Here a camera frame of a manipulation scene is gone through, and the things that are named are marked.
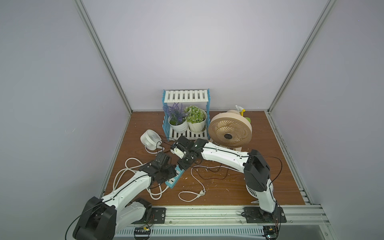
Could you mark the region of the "green plant white pot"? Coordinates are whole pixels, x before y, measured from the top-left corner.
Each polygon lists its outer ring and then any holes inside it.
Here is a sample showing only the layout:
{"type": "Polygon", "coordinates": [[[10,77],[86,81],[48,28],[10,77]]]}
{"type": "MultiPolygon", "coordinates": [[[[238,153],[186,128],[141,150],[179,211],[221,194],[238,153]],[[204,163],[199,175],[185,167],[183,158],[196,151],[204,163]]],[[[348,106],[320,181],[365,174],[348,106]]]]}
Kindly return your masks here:
{"type": "Polygon", "coordinates": [[[207,114],[197,106],[188,106],[185,109],[187,114],[187,122],[190,131],[200,133],[206,126],[207,114]]]}

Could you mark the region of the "lavender plant white pot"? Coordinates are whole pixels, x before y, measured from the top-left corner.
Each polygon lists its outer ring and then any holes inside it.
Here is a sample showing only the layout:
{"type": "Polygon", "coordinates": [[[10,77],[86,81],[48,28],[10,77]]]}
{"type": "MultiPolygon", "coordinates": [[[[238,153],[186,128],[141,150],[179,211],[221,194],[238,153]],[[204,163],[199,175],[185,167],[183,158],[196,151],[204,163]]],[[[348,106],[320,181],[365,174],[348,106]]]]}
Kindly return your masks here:
{"type": "Polygon", "coordinates": [[[188,129],[187,114],[183,104],[174,103],[172,106],[163,106],[163,110],[168,115],[169,124],[176,133],[184,133],[188,129]]]}

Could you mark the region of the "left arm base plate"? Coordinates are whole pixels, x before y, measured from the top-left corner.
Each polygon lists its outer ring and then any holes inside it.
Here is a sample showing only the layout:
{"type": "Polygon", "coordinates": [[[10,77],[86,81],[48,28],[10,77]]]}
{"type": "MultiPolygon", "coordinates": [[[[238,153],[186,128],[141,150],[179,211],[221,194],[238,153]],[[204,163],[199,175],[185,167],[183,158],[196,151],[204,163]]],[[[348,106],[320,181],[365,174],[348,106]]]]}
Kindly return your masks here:
{"type": "Polygon", "coordinates": [[[164,224],[166,217],[166,208],[151,208],[146,210],[144,216],[133,224],[164,224]]]}

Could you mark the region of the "teal power strip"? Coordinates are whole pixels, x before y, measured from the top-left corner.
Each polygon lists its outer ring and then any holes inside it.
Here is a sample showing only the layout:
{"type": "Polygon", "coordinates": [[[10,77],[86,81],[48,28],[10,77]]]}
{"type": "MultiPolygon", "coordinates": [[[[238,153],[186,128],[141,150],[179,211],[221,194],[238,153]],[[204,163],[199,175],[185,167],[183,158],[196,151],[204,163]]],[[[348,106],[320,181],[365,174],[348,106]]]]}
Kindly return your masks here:
{"type": "Polygon", "coordinates": [[[173,178],[171,178],[171,179],[169,179],[168,181],[165,182],[165,184],[166,184],[169,188],[171,188],[171,189],[174,188],[174,186],[176,185],[176,183],[178,182],[178,180],[181,178],[181,176],[182,176],[183,173],[185,172],[185,170],[180,169],[179,166],[176,166],[176,167],[175,167],[175,171],[176,171],[176,176],[173,177],[173,178]]]}

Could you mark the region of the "yellow spray bottle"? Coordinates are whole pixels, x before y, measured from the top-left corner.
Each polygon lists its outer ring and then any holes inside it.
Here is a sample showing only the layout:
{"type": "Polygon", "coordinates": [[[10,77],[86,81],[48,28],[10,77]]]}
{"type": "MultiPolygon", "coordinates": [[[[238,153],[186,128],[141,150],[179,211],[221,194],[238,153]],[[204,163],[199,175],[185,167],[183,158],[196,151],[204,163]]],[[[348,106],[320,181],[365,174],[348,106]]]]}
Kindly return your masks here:
{"type": "Polygon", "coordinates": [[[243,107],[236,105],[236,109],[241,116],[244,116],[246,110],[243,107]]]}

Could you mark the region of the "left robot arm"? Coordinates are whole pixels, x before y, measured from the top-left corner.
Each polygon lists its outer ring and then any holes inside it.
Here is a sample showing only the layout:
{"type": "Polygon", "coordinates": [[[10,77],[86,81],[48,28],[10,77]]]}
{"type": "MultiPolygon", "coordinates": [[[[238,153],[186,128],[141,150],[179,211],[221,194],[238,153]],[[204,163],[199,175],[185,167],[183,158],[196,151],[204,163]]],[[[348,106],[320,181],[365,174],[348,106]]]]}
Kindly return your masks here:
{"type": "Polygon", "coordinates": [[[152,204],[137,198],[154,182],[163,184],[176,176],[171,157],[159,153],[144,164],[127,182],[102,198],[89,199],[78,217],[73,238],[76,240],[112,240],[131,224],[148,224],[153,219],[152,204]]]}

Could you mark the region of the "large beige desk fan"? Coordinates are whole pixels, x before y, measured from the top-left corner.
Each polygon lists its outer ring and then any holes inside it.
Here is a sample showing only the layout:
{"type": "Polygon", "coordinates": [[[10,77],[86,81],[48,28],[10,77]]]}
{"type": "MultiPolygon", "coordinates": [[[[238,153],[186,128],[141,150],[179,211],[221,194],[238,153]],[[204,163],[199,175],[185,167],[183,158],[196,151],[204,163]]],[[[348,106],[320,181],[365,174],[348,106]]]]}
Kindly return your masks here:
{"type": "Polygon", "coordinates": [[[214,116],[208,128],[212,142],[229,149],[241,148],[252,140],[251,123],[238,111],[229,110],[214,116]]]}

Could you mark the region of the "small white fan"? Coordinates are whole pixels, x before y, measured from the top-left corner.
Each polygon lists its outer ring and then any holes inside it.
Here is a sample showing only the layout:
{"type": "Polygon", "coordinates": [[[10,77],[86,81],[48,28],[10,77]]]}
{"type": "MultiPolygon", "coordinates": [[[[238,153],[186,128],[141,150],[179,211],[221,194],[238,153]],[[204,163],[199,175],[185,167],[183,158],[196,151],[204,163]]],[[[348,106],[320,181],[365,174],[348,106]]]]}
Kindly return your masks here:
{"type": "Polygon", "coordinates": [[[256,190],[253,190],[251,187],[249,187],[248,185],[246,185],[246,189],[248,191],[248,193],[255,199],[258,199],[258,196],[257,196],[257,191],[256,190]]]}
{"type": "Polygon", "coordinates": [[[156,155],[165,150],[161,137],[153,130],[146,130],[140,137],[140,141],[149,154],[156,155]]]}

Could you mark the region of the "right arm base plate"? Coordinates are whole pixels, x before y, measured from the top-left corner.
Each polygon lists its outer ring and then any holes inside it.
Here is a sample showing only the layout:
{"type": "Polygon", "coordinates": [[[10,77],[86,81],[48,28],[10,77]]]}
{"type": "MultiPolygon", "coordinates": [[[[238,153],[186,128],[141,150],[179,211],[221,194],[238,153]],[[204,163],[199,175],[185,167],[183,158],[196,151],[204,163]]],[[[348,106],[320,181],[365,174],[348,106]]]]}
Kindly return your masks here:
{"type": "Polygon", "coordinates": [[[247,223],[280,224],[287,222],[281,207],[275,207],[272,213],[263,211],[260,207],[244,207],[241,216],[246,219],[247,223]]]}

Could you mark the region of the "blue white slatted shelf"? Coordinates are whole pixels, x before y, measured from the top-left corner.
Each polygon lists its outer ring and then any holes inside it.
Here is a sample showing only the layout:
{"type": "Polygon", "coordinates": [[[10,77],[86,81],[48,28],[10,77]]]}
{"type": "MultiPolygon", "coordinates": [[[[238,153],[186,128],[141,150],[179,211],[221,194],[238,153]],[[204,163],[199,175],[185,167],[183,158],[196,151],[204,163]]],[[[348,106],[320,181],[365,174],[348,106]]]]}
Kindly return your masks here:
{"type": "Polygon", "coordinates": [[[209,140],[211,94],[205,90],[164,90],[163,130],[165,138],[176,140],[184,136],[189,140],[209,140]]]}

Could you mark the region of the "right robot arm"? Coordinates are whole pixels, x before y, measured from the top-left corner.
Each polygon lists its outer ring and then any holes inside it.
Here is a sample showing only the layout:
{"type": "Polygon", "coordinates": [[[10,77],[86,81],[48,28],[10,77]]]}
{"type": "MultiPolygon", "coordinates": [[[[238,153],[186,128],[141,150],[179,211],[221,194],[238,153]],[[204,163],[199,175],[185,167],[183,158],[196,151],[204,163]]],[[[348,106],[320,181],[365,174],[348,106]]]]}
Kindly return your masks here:
{"type": "Polygon", "coordinates": [[[191,141],[181,136],[172,144],[171,152],[179,157],[178,166],[182,170],[188,170],[196,160],[201,159],[244,174],[247,191],[258,199],[260,209],[270,214],[275,211],[277,202],[273,195],[270,166],[258,151],[239,152],[204,139],[191,141]]]}

